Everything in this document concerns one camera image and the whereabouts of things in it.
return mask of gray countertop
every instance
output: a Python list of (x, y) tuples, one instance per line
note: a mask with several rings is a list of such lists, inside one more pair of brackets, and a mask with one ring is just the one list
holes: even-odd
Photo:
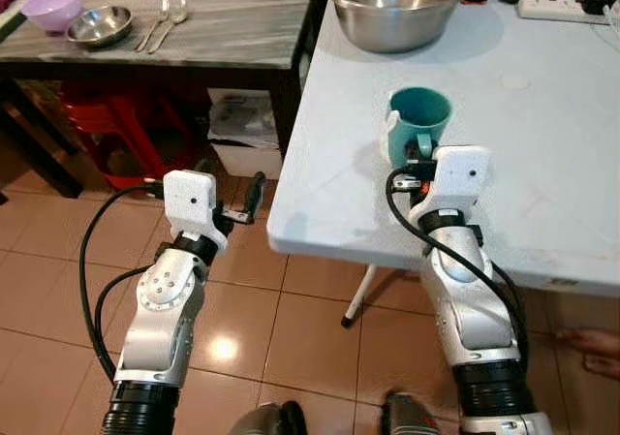
[(112, 47), (84, 51), (26, 21), (0, 44), (0, 70), (3, 62), (33, 61), (287, 69), (309, 2), (187, 0), (188, 20), (174, 27), (162, 47), (148, 55), (132, 49), (155, 18), (158, 0), (83, 1), (85, 8), (127, 7), (134, 15), (131, 34)]

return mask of white table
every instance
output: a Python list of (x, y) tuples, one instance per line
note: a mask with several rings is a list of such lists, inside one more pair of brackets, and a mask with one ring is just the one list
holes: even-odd
[(421, 245), (388, 214), (378, 151), (388, 94), (435, 88), (454, 106), (441, 144), (481, 144), (474, 214), (486, 252), (534, 288), (620, 295), (620, 40), (606, 26), (459, 6), (444, 36), (382, 55), (329, 3), (267, 231), (273, 249), (416, 270)]

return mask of tile floor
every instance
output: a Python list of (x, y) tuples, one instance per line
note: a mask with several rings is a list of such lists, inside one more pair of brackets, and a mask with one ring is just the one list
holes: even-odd
[[(0, 433), (97, 433), (109, 384), (88, 346), (78, 303), (77, 249), (109, 190), (87, 160), (67, 161), (87, 190), (58, 197), (35, 173), (5, 181), (0, 206)], [(217, 169), (227, 204), (247, 180)], [(273, 195), (273, 186), (269, 194)], [(91, 299), (119, 272), (148, 263), (168, 225), (159, 202), (124, 199), (102, 221), (88, 257)], [(458, 405), (432, 309), (415, 275), (382, 269), (364, 314), (340, 318), (364, 266), (269, 250), (268, 209), (237, 227), (212, 268), (196, 324), (191, 369), (176, 413), (177, 434), (226, 434), (258, 403), (296, 399), (310, 434), (377, 433), (383, 393), (412, 391), (455, 435)], [(118, 353), (135, 308), (135, 280), (114, 291), (104, 316)], [(528, 291), (529, 383), (557, 434), (620, 434), (620, 385), (581, 369), (556, 344), (563, 326), (620, 331), (617, 300)]]

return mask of metal bowl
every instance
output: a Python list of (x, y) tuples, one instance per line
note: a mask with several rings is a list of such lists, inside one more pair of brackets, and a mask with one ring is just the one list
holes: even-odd
[(461, 0), (332, 0), (340, 25), (365, 50), (399, 52), (420, 47), (444, 32)]
[(129, 9), (104, 6), (84, 12), (76, 18), (66, 36), (69, 41), (84, 48), (111, 45), (127, 36), (132, 29), (132, 13)]

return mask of white plastic bracket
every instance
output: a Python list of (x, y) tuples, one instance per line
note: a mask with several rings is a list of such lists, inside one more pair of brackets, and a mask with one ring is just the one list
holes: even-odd
[(424, 200), (409, 211), (409, 221), (435, 210), (460, 210), (469, 220), (472, 206), (484, 183), (490, 162), (489, 151), (482, 146), (439, 146), (433, 152), (437, 161), (435, 179)]
[(172, 237), (181, 232), (190, 239), (203, 235), (226, 250), (228, 241), (213, 224), (215, 177), (199, 171), (169, 171), (164, 175), (164, 208)]

